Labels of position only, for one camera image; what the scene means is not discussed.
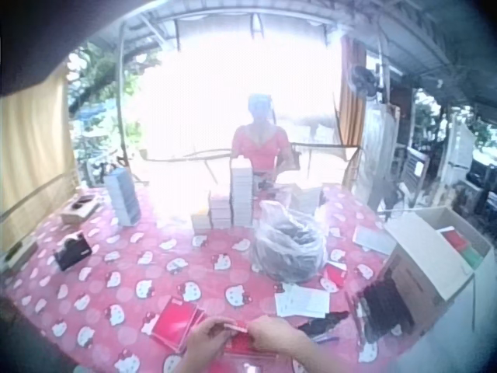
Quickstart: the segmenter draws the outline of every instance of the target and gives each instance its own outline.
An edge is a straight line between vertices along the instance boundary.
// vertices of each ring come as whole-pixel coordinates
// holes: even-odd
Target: beige curtain
[[[0,100],[2,250],[30,234],[75,192],[66,68]]]
[[[366,103],[349,87],[354,65],[366,66],[366,48],[348,36],[342,38],[342,86],[340,89],[340,136],[344,145],[360,145],[363,138]]]

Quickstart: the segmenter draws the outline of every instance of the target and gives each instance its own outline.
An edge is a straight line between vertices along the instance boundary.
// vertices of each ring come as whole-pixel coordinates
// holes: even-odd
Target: clear plastic bag
[[[300,283],[325,265],[326,237],[312,216],[287,210],[279,202],[260,203],[252,259],[275,281]]]

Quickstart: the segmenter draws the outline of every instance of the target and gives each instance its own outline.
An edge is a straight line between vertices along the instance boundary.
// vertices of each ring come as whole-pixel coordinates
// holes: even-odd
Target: fan
[[[351,67],[349,72],[349,87],[360,98],[376,99],[378,81],[375,74],[359,65]]]

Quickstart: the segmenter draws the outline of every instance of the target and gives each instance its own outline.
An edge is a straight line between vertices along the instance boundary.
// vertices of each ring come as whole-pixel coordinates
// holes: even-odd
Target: pink tablecloth
[[[252,242],[251,230],[213,230],[206,245],[194,247],[193,232],[187,224],[158,221],[147,190],[141,188],[138,194],[143,216],[140,223],[133,228],[119,227],[106,201],[81,227],[93,255],[64,273],[51,253],[77,228],[62,225],[57,214],[52,214],[36,230],[38,251],[4,285],[7,295],[43,336],[97,371],[172,371],[180,357],[149,336],[171,295],[196,302],[208,315],[244,320],[275,315],[277,283],[252,266],[250,249],[237,245],[243,239]],[[325,194],[329,201],[322,207],[322,216],[330,227],[339,227],[345,238],[330,235],[328,251],[346,252],[349,271],[345,289],[354,293],[373,280],[365,279],[356,267],[365,264],[376,275],[386,259],[354,245],[354,229],[358,224],[381,229],[382,224],[346,190],[333,187]],[[321,277],[303,286],[333,291]],[[348,309],[343,293],[331,294],[332,311]],[[289,320],[294,324],[304,321],[299,317]],[[360,355],[357,330],[350,317],[335,328],[334,335],[339,341],[321,348],[333,350],[354,371],[381,370],[413,343],[403,336],[386,336]],[[263,371],[302,371],[298,364],[282,357],[243,361],[229,356],[210,371],[245,371],[246,363]]]

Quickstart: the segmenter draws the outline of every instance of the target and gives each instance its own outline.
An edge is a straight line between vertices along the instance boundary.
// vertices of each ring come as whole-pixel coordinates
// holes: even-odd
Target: roof
[[[493,35],[477,11],[464,0],[26,0],[25,3],[23,9],[12,6],[8,12],[0,12],[2,94],[41,82],[89,37],[113,50],[120,26],[120,21],[113,21],[122,16],[128,21],[125,46],[129,51],[159,44],[174,48],[196,25],[199,29],[208,26],[221,30],[241,24],[241,19],[244,23],[252,19],[251,14],[258,13],[278,15],[280,25],[290,28],[293,21],[289,18],[323,25],[327,31],[345,28],[376,53],[378,35],[384,34],[390,61],[404,72],[405,78],[419,83],[439,103],[474,104],[484,120],[497,123],[497,67],[493,63],[497,53]],[[144,7],[142,16],[136,16]],[[262,20],[262,28],[268,22]],[[277,24],[274,18],[270,22]]]

